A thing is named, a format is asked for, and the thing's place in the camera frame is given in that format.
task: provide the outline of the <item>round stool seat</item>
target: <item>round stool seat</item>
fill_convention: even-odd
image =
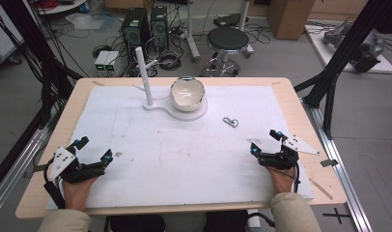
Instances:
[[[208,33],[208,42],[220,50],[240,50],[247,46],[247,35],[235,28],[218,27]]]

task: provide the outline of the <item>hand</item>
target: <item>hand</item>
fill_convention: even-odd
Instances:
[[[291,192],[294,180],[294,168],[287,170],[277,170],[272,167],[266,167],[271,175],[271,181],[274,186],[275,194],[281,192]]]
[[[91,185],[97,178],[98,177],[91,178],[75,184],[63,181],[66,209],[84,212],[87,206],[87,198],[90,193]]]

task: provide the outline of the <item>metal clip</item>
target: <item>metal clip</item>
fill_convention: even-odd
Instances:
[[[228,118],[228,117],[224,117],[224,118],[223,118],[223,122],[229,124],[229,125],[232,126],[233,128],[235,128],[235,127],[238,126],[238,120],[237,120],[237,119],[232,120],[232,119],[230,119],[230,118]]]

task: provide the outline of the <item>black cross mark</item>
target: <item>black cross mark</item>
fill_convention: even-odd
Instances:
[[[341,218],[350,218],[350,215],[340,215],[338,214],[337,208],[334,208],[335,214],[322,214],[324,217],[337,217],[338,222],[342,224]]]

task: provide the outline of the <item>person's left hand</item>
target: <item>person's left hand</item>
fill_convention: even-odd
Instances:
[[[87,206],[87,198],[93,182],[98,177],[89,180],[70,184],[63,181],[64,196],[66,198],[66,209],[84,212]]]

